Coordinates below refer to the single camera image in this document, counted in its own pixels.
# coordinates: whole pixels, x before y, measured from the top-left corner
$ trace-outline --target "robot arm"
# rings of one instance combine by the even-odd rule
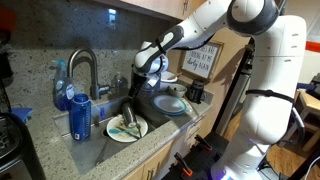
[[[261,179],[257,167],[288,125],[305,49],[306,25],[302,18],[279,17],[273,0],[206,1],[137,53],[129,96],[137,93],[147,76],[163,69],[159,58],[168,50],[198,47],[223,27],[254,38],[255,52],[239,128],[212,166],[211,176]]]

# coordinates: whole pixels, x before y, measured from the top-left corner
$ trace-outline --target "faucet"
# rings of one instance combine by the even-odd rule
[[[110,90],[109,85],[105,86],[100,86],[98,83],[98,72],[97,72],[97,59],[96,56],[94,55],[93,51],[91,49],[86,49],[86,48],[80,48],[75,50],[68,61],[68,71],[67,75],[69,78],[73,77],[73,69],[75,66],[80,64],[83,61],[79,61],[77,59],[77,56],[82,53],[82,52],[87,52],[91,56],[91,63],[90,64],[90,71],[91,71],[91,87],[90,87],[90,95],[92,100],[97,100],[100,99],[100,95],[106,94]]]

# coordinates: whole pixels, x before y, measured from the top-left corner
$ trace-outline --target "plate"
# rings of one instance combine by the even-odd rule
[[[186,104],[177,97],[160,95],[152,100],[153,107],[168,115],[181,115],[186,111]]]
[[[137,116],[136,115],[136,119],[137,119],[137,122],[140,124],[141,128],[141,135],[142,137],[145,136],[147,134],[147,131],[148,131],[148,124],[146,122],[146,120],[144,120],[142,117],[140,116]],[[137,130],[137,133],[130,133],[132,135],[130,135],[129,133],[118,133],[118,134],[111,134],[109,133],[109,129],[118,129],[118,127],[122,128],[122,129],[133,129],[133,130]],[[139,131],[138,131],[138,128],[137,127],[134,127],[134,128],[128,128],[126,127],[126,125],[124,124],[124,119],[123,119],[123,116],[122,114],[119,114],[118,116],[112,118],[108,124],[107,124],[107,127],[106,127],[106,131],[108,133],[108,135],[116,140],[116,141],[119,141],[119,142],[134,142],[136,140],[139,139]]]

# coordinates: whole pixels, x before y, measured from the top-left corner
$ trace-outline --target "dish rack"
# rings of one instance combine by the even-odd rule
[[[11,112],[10,101],[1,78],[0,78],[0,112]]]

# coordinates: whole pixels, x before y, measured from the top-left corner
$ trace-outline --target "sink basin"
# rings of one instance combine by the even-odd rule
[[[80,174],[87,173],[97,165],[97,162],[102,163],[104,160],[127,148],[132,143],[137,142],[118,142],[111,139],[107,135],[107,133],[105,133],[105,128],[108,122],[113,117],[121,113],[121,104],[125,101],[127,101],[127,98],[123,97],[111,100],[108,103],[100,104],[97,107],[92,105],[91,134],[89,139],[83,142],[78,142],[72,138],[70,134],[68,113],[53,117],[54,122],[60,131],[62,139],[65,142],[68,150],[70,151],[70,154]],[[148,102],[135,101],[134,107],[136,114],[143,117],[147,121],[147,134],[170,120],[168,117],[162,115],[161,113],[155,114],[157,112],[154,112],[155,110],[153,110],[153,108],[148,105]],[[105,120],[100,120],[100,108],[105,109]]]

